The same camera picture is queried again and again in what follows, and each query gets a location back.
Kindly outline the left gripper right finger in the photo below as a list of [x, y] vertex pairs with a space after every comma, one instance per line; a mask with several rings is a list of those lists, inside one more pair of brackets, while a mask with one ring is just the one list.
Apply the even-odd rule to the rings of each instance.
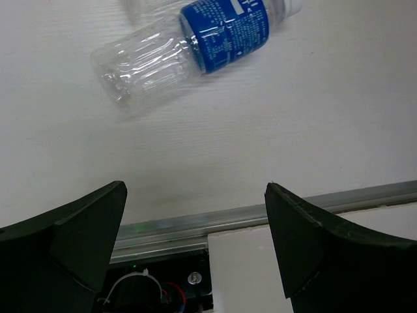
[[416, 311], [416, 241], [352, 223], [276, 183], [265, 204], [294, 312]]

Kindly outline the blue label clear bottle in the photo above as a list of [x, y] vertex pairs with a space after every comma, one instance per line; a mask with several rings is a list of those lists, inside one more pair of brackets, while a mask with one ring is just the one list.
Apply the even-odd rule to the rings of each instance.
[[96, 49], [94, 72], [127, 116], [154, 111], [263, 47], [303, 1], [193, 1]]

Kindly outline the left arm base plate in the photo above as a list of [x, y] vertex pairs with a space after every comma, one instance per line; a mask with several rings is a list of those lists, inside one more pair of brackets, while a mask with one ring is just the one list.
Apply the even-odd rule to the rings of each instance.
[[93, 312], [212, 312], [207, 249], [111, 264]]

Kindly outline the clear unlabelled plastic bottle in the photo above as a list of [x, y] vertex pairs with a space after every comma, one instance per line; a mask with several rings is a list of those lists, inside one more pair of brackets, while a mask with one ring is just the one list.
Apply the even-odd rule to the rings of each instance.
[[144, 17], [149, 9], [149, 2], [146, 0], [120, 0], [120, 3], [132, 24]]

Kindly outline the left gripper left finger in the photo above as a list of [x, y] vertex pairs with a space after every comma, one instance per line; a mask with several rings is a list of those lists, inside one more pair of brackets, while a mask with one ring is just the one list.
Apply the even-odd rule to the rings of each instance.
[[1, 228], [2, 312], [90, 312], [102, 289], [127, 199], [114, 181]]

